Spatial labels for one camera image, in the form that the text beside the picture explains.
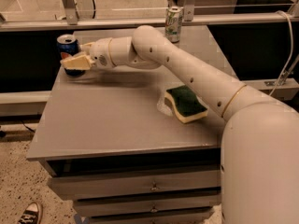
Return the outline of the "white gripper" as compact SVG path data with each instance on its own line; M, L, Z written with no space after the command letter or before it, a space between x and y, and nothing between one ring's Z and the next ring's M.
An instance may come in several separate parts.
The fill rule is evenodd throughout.
M111 69L113 62L110 58L109 44L112 38L99 39L80 46L81 51L90 51L90 56L81 54L61 60L61 65L67 70L90 70L95 65L99 69Z

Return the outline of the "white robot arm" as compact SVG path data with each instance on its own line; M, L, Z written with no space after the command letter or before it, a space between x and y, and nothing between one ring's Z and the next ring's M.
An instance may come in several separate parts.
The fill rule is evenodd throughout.
M84 44L62 59L71 70L161 65L226 122L221 139L223 224L298 224L299 114L143 25L125 38Z

